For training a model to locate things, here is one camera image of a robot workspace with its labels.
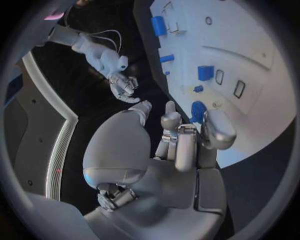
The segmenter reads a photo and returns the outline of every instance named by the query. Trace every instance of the white light strip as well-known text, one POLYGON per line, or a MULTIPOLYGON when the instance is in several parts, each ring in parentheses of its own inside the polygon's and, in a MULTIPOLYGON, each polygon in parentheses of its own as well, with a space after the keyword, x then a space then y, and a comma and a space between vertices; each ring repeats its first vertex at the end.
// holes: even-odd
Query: white light strip
POLYGON ((50 155, 45 184, 45 196, 59 201, 65 157, 78 122, 78 116, 65 104, 48 83, 31 52, 23 57, 23 63, 30 78, 43 97, 65 118, 50 155))

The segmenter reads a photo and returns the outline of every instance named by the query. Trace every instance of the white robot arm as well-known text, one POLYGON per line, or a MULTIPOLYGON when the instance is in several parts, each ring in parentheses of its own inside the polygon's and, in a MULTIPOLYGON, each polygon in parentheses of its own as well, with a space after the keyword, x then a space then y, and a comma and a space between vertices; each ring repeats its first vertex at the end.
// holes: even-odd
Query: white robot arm
POLYGON ((87 62, 109 80, 113 95, 126 103, 137 103, 139 98, 131 95, 138 87, 135 77, 126 77, 121 71, 128 66, 128 58, 102 45, 95 43, 84 33, 56 25, 48 37, 48 41, 71 46, 77 53, 85 54, 87 62))

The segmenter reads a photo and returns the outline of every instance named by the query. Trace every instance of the small hole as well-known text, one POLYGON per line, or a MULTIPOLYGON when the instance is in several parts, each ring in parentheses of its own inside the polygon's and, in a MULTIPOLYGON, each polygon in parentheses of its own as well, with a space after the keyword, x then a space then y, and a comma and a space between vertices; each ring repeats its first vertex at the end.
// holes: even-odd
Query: small hole
POLYGON ((207 16, 205 18, 205 22, 206 22, 207 25, 212 25, 213 24, 213 20, 210 16, 207 16))

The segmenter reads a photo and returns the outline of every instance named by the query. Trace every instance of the white wire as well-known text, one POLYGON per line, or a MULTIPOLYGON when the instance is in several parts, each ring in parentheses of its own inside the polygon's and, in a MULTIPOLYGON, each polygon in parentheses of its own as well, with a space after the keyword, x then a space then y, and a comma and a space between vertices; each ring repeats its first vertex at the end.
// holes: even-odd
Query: white wire
POLYGON ((104 31, 99 31, 99 32, 93 32, 93 33, 89 33, 89 32, 85 32, 85 31, 81 31, 81 30, 78 30, 78 29, 74 29, 74 28, 71 28, 69 25, 68 25, 68 16, 70 14, 70 11, 72 9, 72 6, 66 11, 65 15, 64 15, 64 18, 63 18, 63 21, 64 21, 64 25, 68 28, 68 29, 71 29, 73 31, 76 31, 78 33, 83 33, 83 34, 86 34, 88 36, 91 36, 93 38, 97 38, 97 39, 104 39, 104 40, 107 40, 107 41, 110 41, 113 45, 114 45, 114 48, 115 50, 117 51, 117 53, 120 52, 121 50, 121 47, 122 47, 122 35, 121 33, 118 31, 118 30, 115 30, 115 29, 108 29, 108 30, 104 30, 104 31), (97 36, 99 34, 104 34, 104 33, 108 33, 108 32, 113 32, 113 33, 116 33, 119 37, 119 48, 117 50, 117 44, 114 40, 112 40, 111 38, 109 37, 102 37, 102 36, 97 36))

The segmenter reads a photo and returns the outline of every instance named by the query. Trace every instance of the pink light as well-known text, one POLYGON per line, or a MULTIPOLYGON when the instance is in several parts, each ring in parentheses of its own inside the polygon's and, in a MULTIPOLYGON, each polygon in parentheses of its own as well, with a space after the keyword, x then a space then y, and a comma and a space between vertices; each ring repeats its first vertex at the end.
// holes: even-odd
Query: pink light
POLYGON ((65 13, 60 13, 60 14, 55 14, 55 15, 50 15, 44 18, 44 20, 58 20, 61 19, 63 17, 65 13))

